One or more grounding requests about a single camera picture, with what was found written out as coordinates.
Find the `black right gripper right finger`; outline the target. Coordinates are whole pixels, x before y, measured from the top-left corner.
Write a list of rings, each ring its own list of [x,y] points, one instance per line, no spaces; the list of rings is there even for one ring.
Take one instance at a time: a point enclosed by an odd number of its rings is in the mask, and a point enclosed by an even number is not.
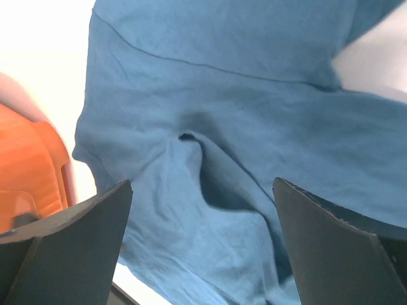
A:
[[[273,193],[302,304],[406,304],[405,228],[286,179],[274,180]]]

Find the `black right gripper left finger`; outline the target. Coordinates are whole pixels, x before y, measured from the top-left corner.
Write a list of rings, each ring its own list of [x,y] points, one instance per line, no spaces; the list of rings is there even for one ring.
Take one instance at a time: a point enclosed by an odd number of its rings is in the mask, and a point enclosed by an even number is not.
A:
[[[125,180],[1,235],[1,304],[107,304],[132,202]]]

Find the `teal blue t-shirt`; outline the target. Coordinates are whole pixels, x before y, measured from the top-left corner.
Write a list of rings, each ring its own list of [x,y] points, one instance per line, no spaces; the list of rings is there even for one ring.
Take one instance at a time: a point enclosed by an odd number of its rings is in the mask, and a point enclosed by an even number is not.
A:
[[[299,304],[282,177],[406,225],[406,106],[332,58],[398,1],[97,1],[73,156],[134,192],[120,261],[172,304]]]

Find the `orange plastic basket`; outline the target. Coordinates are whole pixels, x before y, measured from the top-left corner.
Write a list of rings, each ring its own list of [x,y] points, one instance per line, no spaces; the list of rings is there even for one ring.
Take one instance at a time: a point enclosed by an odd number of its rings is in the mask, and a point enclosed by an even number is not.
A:
[[[24,217],[42,219],[75,204],[69,164],[51,124],[1,106],[1,234]]]

